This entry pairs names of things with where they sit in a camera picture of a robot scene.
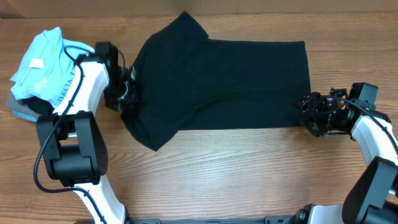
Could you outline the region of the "black t-shirt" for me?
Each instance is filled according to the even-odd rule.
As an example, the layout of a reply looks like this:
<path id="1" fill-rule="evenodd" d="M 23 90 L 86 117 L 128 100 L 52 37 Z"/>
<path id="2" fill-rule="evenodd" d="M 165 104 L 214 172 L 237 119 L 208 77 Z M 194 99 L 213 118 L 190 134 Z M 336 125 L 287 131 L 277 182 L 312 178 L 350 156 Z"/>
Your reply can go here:
<path id="1" fill-rule="evenodd" d="M 131 135 L 156 151 L 180 130 L 299 125 L 310 93 L 305 43 L 215 40 L 181 13 L 133 63 L 139 102 L 123 109 Z"/>

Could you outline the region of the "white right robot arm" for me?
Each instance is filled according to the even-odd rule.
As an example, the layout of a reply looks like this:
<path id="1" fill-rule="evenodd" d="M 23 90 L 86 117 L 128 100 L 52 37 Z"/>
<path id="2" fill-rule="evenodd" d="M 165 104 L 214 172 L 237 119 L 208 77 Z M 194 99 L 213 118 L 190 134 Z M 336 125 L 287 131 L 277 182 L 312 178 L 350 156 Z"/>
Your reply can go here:
<path id="1" fill-rule="evenodd" d="M 329 95 L 313 92 L 295 102 L 300 122 L 314 136 L 349 135 L 366 163 L 344 203 L 308 204 L 286 223 L 397 223 L 397 140 L 388 115 L 376 111 L 378 87 L 354 83 L 350 90 L 331 88 Z"/>

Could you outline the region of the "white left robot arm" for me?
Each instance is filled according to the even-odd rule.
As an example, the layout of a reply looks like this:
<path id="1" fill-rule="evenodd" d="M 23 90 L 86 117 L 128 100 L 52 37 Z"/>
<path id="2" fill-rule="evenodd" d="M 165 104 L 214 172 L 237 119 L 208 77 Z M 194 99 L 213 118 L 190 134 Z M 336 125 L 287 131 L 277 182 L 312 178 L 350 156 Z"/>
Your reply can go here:
<path id="1" fill-rule="evenodd" d="M 122 56 L 112 43 L 98 42 L 93 52 L 71 57 L 76 74 L 65 99 L 36 122 L 36 186 L 50 194 L 76 193 L 94 223 L 132 223 L 106 176 L 108 152 L 95 120 L 101 99 L 114 111 L 135 108 L 139 101 L 134 69 L 118 64 Z"/>

